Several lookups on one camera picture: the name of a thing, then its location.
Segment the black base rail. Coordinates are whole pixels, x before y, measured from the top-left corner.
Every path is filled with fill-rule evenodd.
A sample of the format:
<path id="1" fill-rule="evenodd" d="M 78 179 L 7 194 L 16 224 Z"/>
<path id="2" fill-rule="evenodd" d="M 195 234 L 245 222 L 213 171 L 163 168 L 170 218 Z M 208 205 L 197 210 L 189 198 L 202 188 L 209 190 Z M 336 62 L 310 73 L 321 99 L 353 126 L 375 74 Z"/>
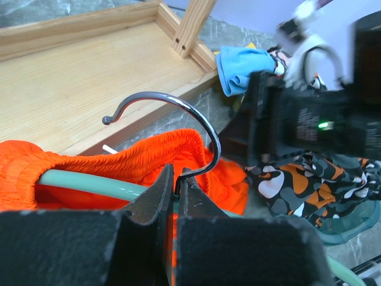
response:
<path id="1" fill-rule="evenodd" d="M 335 284 L 349 285 L 349 281 L 354 282 L 354 285 L 361 285 L 354 275 L 361 279 L 364 285 L 380 285 L 380 255 L 351 269 L 341 266 L 339 276 L 334 276 Z"/>

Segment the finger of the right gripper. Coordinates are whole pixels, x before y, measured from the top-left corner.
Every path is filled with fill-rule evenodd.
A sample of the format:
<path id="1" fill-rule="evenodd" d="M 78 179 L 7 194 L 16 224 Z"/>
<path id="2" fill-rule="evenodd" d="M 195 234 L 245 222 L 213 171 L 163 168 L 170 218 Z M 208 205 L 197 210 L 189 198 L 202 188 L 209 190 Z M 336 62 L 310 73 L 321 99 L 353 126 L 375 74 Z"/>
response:
<path id="1" fill-rule="evenodd" d="M 220 132 L 221 154 L 243 166 L 253 165 L 251 111 L 241 107 Z"/>

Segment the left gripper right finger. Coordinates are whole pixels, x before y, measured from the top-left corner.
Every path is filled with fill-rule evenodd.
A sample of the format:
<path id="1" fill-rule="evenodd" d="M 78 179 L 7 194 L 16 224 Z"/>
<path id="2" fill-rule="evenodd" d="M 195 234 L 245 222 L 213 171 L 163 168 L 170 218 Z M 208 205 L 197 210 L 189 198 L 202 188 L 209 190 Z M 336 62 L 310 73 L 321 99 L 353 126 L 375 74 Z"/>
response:
<path id="1" fill-rule="evenodd" d="M 194 176 L 181 180 L 179 216 L 186 217 L 229 217 L 199 187 Z"/>

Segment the green hanger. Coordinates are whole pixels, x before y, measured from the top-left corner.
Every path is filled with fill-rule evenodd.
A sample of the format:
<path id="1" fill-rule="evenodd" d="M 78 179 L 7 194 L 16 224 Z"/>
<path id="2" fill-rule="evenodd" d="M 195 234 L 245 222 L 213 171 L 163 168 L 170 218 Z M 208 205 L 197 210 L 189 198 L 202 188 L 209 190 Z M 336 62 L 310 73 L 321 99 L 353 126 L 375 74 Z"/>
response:
<path id="1" fill-rule="evenodd" d="M 233 109 L 238 105 L 239 97 L 227 98 L 215 89 L 209 89 L 206 92 L 194 97 L 190 101 L 199 111 L 203 112 L 204 116 L 211 122 L 217 131 L 221 131 L 227 125 L 230 115 L 233 114 Z M 139 131 L 128 132 L 123 135 L 123 140 L 116 144 L 115 142 L 104 143 L 99 150 L 103 153 L 115 153 L 131 147 L 136 142 L 158 135 L 171 130 L 180 128 L 196 129 L 204 138 L 204 142 L 210 142 L 209 136 L 202 126 L 193 119 L 188 113 L 178 108 L 170 110 L 165 116 L 160 117 L 152 124 L 145 126 Z M 250 218 L 269 218 L 270 212 L 265 207 L 265 204 L 260 199 L 260 196 L 254 192 L 253 188 L 249 189 L 248 202 L 244 212 L 245 217 Z M 339 246 L 329 248 L 329 253 L 333 255 L 329 262 L 333 263 L 337 269 L 341 263 L 341 272 L 345 274 L 345 278 L 353 280 L 354 276 L 349 274 L 348 266 L 353 266 L 358 263 L 355 257 L 354 243 L 348 242 Z"/>

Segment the light blue garment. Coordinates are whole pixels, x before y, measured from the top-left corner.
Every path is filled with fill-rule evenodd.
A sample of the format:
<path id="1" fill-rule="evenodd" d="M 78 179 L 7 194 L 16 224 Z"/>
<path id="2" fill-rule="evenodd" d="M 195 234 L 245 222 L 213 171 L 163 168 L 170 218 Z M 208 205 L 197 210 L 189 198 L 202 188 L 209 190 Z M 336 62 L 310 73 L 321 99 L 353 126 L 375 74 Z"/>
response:
<path id="1" fill-rule="evenodd" d="M 274 72 L 275 61 L 263 49 L 221 46 L 216 65 L 223 93 L 231 97 L 247 90 L 252 72 Z"/>

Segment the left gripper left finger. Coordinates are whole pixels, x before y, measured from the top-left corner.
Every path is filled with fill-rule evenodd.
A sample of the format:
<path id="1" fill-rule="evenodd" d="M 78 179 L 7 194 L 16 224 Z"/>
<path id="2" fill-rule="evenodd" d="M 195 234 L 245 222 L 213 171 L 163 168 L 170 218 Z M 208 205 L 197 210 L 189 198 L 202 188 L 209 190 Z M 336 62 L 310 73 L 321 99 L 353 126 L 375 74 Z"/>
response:
<path id="1" fill-rule="evenodd" d="M 171 164 L 164 166 L 158 179 L 141 195 L 130 202 L 123 214 L 139 225 L 150 225 L 167 206 L 173 194 L 174 171 Z"/>

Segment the camouflage patterned shorts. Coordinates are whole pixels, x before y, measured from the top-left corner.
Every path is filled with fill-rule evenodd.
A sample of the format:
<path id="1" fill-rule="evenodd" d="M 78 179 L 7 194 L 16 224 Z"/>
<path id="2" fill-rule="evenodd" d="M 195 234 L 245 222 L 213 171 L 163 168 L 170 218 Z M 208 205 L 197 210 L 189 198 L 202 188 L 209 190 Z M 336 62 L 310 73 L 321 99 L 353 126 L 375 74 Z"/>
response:
<path id="1" fill-rule="evenodd" d="M 345 124 L 349 130 L 336 134 L 320 128 L 327 135 L 324 146 L 314 146 L 288 164 L 246 169 L 272 214 L 303 217 L 319 228 L 365 201 L 380 200 L 380 122 L 368 122 L 358 112 Z"/>

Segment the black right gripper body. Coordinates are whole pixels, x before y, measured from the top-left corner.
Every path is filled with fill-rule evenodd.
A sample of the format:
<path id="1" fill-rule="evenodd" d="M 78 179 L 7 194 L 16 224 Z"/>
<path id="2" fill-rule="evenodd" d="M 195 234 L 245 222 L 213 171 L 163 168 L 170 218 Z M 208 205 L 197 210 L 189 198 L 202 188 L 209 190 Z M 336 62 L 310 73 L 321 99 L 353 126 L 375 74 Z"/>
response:
<path id="1" fill-rule="evenodd" d="M 284 76 L 261 71 L 251 75 L 246 93 L 251 103 L 253 164 L 275 163 L 316 146 L 323 147 L 326 128 L 333 134 L 348 131 L 345 119 L 361 112 L 368 122 L 380 122 L 380 12 L 354 22 L 354 79 L 335 82 L 326 55 L 317 67 L 318 78 L 306 88 L 287 88 Z"/>

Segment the wooden clothes rack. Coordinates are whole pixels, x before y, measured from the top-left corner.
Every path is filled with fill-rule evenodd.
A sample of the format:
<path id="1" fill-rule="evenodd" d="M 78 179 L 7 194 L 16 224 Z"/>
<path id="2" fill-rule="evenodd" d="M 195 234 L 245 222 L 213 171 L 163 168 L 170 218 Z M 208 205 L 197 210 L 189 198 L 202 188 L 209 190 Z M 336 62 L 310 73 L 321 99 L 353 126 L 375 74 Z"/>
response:
<path id="1" fill-rule="evenodd" d="M 140 91 L 189 99 L 217 80 L 213 52 L 198 39 L 214 1 L 190 1 L 179 18 L 162 1 L 1 30 L 1 140 L 61 154 L 96 154 L 171 106 L 138 102 L 111 126 L 118 104 Z"/>

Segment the orange shorts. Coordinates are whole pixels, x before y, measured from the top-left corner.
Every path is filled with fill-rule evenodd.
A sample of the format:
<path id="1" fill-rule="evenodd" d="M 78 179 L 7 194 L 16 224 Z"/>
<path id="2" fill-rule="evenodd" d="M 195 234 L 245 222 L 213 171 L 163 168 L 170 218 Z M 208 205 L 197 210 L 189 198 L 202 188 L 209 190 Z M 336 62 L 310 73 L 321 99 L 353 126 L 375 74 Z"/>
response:
<path id="1" fill-rule="evenodd" d="M 200 134 L 179 129 L 143 139 L 117 154 L 64 156 L 43 151 L 26 141 L 1 143 L 1 210 L 119 209 L 121 199 L 57 187 L 37 186 L 40 176 L 51 169 L 87 173 L 151 186 L 166 164 L 178 177 L 187 167 L 208 164 L 213 154 L 204 147 Z"/>

